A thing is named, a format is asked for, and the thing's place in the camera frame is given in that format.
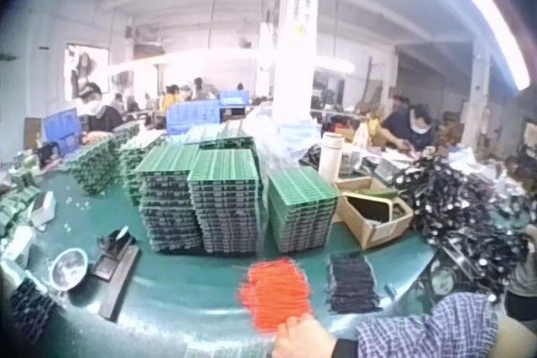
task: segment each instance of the window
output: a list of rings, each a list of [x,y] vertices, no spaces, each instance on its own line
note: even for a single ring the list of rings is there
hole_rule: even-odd
[[[79,90],[88,82],[94,82],[103,93],[109,92],[108,67],[110,52],[105,48],[89,45],[67,44],[64,56],[65,99],[78,98]]]

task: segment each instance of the white pillar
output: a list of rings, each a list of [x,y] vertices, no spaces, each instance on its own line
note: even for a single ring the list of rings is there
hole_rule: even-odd
[[[319,0],[284,0],[279,15],[274,75],[274,117],[309,118],[317,53]]]
[[[271,23],[261,23],[259,27],[259,59],[255,79],[255,95],[269,96],[270,77],[273,72],[273,31]]]
[[[462,144],[475,148],[481,133],[482,120],[488,101],[488,85],[490,82],[490,53],[482,45],[473,46],[472,87],[470,101],[464,120]]]

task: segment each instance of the face mask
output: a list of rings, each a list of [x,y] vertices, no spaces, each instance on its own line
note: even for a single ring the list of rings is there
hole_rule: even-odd
[[[88,115],[96,116],[102,109],[102,101],[101,100],[93,100],[89,101],[86,104],[86,110]]]
[[[412,131],[418,134],[426,134],[429,131],[429,127],[421,128],[417,127],[414,123],[415,117],[414,117],[414,111],[410,112],[410,127],[412,128]]]

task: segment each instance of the tangled cables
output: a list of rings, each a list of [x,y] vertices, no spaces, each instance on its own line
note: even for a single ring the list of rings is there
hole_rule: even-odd
[[[394,186],[414,208],[413,227],[431,245],[454,242],[475,267],[475,291],[499,297],[529,251],[525,235],[493,219],[498,206],[490,187],[438,156],[416,161]]]

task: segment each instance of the table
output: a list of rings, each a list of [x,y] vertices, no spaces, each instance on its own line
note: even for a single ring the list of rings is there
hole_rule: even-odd
[[[103,290],[99,280],[88,278],[77,293],[62,298],[65,308],[38,343],[40,356],[185,356],[185,352],[215,350],[217,346],[239,351],[240,345],[256,351],[270,349],[272,340],[252,329],[247,310],[237,303],[238,285],[255,259],[152,252],[138,210],[128,202],[119,179],[113,179],[103,194],[91,198],[81,193],[68,174],[47,174],[40,188],[54,191],[57,200],[56,217],[46,232],[38,233],[29,261],[30,271],[44,283],[48,265],[60,252],[81,247],[90,262],[95,262],[99,256],[96,238],[122,226],[129,226],[142,249],[117,323],[96,314]],[[277,257],[272,242],[267,243],[262,257]],[[358,249],[350,231],[339,223],[334,225],[324,250],[293,256],[310,281],[318,319],[331,332],[347,338],[354,336],[354,326],[369,315],[329,314],[325,303],[326,261],[331,252]],[[395,243],[366,254],[384,307],[377,315],[401,314],[403,295],[429,263],[433,251],[411,231]],[[397,292],[395,304],[386,285]],[[415,301],[405,306],[406,314],[421,313],[421,305]]]

